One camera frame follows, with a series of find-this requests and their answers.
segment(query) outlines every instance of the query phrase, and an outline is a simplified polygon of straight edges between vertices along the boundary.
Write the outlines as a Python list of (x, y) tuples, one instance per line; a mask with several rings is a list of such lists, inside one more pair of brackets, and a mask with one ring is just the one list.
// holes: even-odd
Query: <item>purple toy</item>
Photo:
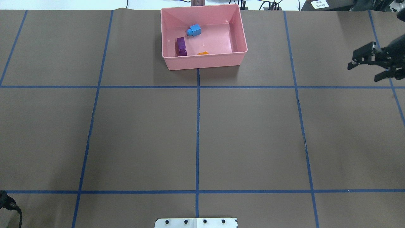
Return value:
[(185, 49), (184, 37), (177, 38), (177, 46), (179, 47), (179, 55), (187, 56), (187, 50)]

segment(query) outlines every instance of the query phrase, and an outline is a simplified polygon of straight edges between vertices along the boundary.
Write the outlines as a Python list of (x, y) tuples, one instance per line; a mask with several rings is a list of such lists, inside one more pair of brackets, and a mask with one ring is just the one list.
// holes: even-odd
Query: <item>gray table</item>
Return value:
[(346, 67), (405, 23), (242, 16), (240, 66), (169, 71), (159, 11), (0, 11), (0, 189), (23, 227), (403, 227), (405, 80)]

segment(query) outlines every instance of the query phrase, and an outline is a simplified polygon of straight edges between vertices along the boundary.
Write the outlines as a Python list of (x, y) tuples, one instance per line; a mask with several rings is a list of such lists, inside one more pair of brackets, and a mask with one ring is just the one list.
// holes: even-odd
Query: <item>blue block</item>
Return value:
[(199, 34), (201, 34), (201, 28), (198, 24), (192, 25), (190, 26), (189, 29), (187, 29), (187, 35), (188, 36), (198, 36)]

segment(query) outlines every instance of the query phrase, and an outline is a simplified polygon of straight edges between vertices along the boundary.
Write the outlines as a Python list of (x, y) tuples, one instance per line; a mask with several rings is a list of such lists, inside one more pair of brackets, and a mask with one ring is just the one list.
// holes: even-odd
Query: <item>pink plastic container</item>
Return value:
[[(163, 8), (162, 56), (169, 70), (240, 65), (247, 52), (245, 31), (237, 4)], [(187, 36), (199, 24), (201, 34)], [(176, 38), (184, 37), (187, 56), (179, 56)], [(208, 55), (197, 55), (208, 52)]]

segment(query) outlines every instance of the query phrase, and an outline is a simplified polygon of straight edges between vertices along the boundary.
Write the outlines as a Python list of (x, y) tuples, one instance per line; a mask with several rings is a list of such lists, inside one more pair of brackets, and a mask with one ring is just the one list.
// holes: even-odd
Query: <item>storage box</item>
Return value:
[[(164, 8), (162, 56), (169, 70), (240, 65), (247, 52), (245, 31), (237, 4)], [(187, 36), (191, 25), (201, 34)], [(184, 37), (187, 56), (179, 56), (177, 37)], [(197, 55), (208, 52), (208, 55)]]

